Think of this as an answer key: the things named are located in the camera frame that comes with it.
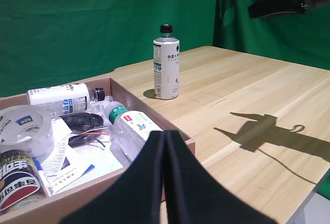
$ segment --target lying bottle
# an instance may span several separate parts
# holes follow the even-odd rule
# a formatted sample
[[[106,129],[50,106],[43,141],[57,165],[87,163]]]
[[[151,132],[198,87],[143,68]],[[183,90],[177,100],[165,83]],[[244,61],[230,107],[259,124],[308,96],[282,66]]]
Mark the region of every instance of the lying bottle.
[[[26,95],[30,105],[42,107],[51,117],[82,112],[105,98],[103,88],[90,89],[84,83],[33,89]]]
[[[139,154],[151,131],[162,131],[145,113],[128,110],[117,101],[110,102],[104,112],[113,124],[120,147],[131,161]]]

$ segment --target cardboard box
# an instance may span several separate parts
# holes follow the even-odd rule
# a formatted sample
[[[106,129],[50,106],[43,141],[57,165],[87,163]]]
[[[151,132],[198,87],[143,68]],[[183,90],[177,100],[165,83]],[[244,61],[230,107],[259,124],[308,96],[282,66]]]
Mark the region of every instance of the cardboard box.
[[[190,151],[195,153],[195,142],[187,134],[143,103],[113,79],[106,77],[87,81],[85,83],[90,88],[103,87],[106,95],[112,95],[115,101],[121,102],[130,110],[138,110],[146,113],[163,130],[179,130]],[[0,100],[0,109],[22,104],[27,104],[25,94],[11,96]],[[100,195],[113,182],[115,182],[124,171],[125,168],[122,168],[58,195],[32,204],[31,206],[0,216],[0,223],[58,223],[64,216],[81,208],[96,196]]]

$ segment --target wooden table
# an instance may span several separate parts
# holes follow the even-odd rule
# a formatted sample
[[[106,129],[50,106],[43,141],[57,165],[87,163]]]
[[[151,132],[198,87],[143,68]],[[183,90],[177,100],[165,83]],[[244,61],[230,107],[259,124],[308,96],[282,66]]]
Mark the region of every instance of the wooden table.
[[[330,71],[210,46],[180,58],[175,100],[153,98],[152,60],[107,75],[190,135],[219,183],[291,222],[329,170]]]

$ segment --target red wire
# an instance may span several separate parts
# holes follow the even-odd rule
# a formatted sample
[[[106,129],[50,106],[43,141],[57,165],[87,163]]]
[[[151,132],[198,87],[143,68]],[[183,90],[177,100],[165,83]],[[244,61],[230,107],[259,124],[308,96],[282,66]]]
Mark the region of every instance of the red wire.
[[[111,134],[102,133],[102,132],[90,132],[90,133],[82,133],[80,135],[111,135]]]

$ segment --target plastic bottle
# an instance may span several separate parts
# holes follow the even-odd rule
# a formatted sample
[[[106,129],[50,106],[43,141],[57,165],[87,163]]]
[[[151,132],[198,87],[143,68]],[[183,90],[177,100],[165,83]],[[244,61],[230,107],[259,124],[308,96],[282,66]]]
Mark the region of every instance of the plastic bottle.
[[[161,36],[154,40],[155,94],[159,99],[179,95],[179,40],[172,36],[172,25],[160,26]]]
[[[113,132],[117,135],[119,146],[131,161],[139,154],[150,132],[162,130],[145,113],[128,110],[117,101],[110,102],[104,113],[113,124]]]
[[[71,84],[29,90],[27,101],[49,112],[51,117],[87,110],[92,101],[105,98],[103,88],[90,89],[86,84]]]

